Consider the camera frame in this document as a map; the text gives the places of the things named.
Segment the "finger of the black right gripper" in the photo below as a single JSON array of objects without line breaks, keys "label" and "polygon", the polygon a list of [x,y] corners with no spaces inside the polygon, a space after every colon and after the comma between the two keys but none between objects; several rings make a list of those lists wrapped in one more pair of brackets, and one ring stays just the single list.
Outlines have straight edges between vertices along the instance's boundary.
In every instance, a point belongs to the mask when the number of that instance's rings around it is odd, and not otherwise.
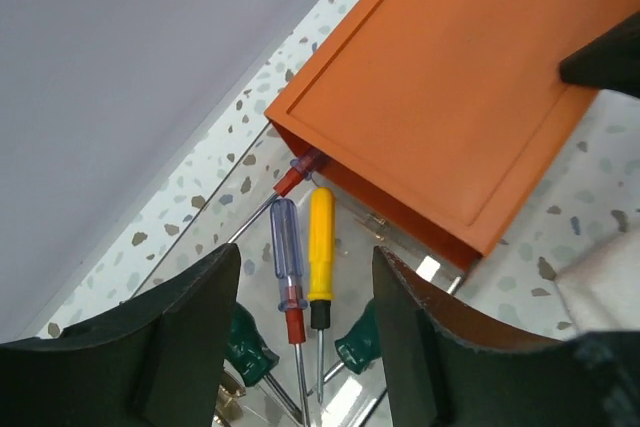
[{"label": "finger of the black right gripper", "polygon": [[639,12],[635,12],[559,63],[567,84],[639,94]]}]

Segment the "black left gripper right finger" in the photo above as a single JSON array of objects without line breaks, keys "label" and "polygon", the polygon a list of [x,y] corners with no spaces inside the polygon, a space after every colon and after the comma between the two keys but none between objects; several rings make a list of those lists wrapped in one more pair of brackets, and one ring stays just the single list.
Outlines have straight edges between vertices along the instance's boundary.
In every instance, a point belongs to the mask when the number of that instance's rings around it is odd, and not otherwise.
[{"label": "black left gripper right finger", "polygon": [[376,324],[396,426],[636,426],[639,334],[565,341],[487,316],[372,254]]}]

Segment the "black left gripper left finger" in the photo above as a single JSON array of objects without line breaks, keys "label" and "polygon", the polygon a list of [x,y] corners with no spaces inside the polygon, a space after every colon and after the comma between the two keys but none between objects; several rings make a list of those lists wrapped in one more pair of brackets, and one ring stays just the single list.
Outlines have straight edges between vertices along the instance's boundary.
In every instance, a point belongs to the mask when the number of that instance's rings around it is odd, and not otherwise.
[{"label": "black left gripper left finger", "polygon": [[2,344],[2,425],[212,425],[240,264],[224,244],[57,338]]}]

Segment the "stubby green screwdriver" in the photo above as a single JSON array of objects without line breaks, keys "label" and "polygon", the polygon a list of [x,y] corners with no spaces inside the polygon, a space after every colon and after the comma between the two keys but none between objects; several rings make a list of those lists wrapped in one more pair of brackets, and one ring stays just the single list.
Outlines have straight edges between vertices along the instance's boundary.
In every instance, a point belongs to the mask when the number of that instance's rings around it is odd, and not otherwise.
[{"label": "stubby green screwdriver", "polygon": [[254,317],[239,302],[235,304],[225,358],[246,387],[267,386],[267,393],[295,422],[302,424],[301,409],[272,374],[280,357],[267,346]]},{"label": "stubby green screwdriver", "polygon": [[342,370],[362,374],[381,358],[379,331],[374,301],[370,300],[350,330],[334,341],[338,361],[324,374],[323,383],[331,381]]}]

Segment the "clear drawer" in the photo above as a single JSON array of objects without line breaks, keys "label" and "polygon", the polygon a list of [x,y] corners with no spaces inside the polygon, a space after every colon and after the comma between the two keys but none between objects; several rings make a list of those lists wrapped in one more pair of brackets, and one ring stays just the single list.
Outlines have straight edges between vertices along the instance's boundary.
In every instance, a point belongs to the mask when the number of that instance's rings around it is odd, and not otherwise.
[{"label": "clear drawer", "polygon": [[[292,153],[276,130],[264,129],[176,245],[147,276],[143,289],[160,285],[227,241],[273,192],[292,160]],[[335,198],[334,298],[331,325],[324,334],[324,374],[338,361],[334,341],[350,330],[365,305],[373,300],[371,255],[375,247],[392,250],[425,280],[446,292],[457,289],[462,272],[319,174],[312,174],[286,198],[297,207],[304,262],[302,282],[308,306],[304,310],[303,358],[310,426],[387,426],[391,414],[381,358],[360,375],[342,370],[324,384],[322,405],[316,398],[317,332],[311,328],[308,252],[311,196],[320,187],[329,188]],[[280,357],[272,374],[300,408],[294,348],[288,342],[285,316],[278,310],[280,295],[274,272],[270,207],[235,243],[241,258],[236,303],[252,314],[267,346]],[[267,391],[267,386],[246,387],[225,359],[216,423],[303,426]]]}]

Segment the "yellow handled screwdriver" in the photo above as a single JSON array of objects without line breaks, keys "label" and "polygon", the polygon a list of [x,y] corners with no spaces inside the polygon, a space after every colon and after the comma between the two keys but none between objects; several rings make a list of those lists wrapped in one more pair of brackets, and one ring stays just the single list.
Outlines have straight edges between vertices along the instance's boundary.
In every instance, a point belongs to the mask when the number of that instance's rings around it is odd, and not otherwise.
[{"label": "yellow handled screwdriver", "polygon": [[324,334],[331,325],[331,303],[334,298],[334,249],[335,198],[329,188],[320,187],[311,196],[308,252],[311,328],[317,332],[315,392],[320,405],[324,401]]}]

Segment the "red blue clear screwdriver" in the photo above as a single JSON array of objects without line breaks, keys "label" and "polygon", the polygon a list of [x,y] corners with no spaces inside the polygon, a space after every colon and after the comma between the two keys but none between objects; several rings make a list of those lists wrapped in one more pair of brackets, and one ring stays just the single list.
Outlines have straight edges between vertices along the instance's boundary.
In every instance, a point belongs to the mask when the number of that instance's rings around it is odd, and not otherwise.
[{"label": "red blue clear screwdriver", "polygon": [[274,254],[274,272],[278,280],[278,310],[285,316],[288,342],[294,348],[300,396],[301,423],[310,426],[303,344],[306,342],[304,310],[308,306],[303,293],[302,247],[296,204],[277,199],[270,207],[270,228]]}]

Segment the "orange drawer cabinet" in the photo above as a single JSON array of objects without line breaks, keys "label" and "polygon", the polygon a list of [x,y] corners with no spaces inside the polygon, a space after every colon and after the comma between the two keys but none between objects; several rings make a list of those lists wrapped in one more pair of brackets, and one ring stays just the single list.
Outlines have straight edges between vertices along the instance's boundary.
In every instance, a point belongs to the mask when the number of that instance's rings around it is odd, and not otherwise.
[{"label": "orange drawer cabinet", "polygon": [[359,0],[268,107],[295,153],[454,265],[488,256],[588,110],[559,63],[639,0]]}]

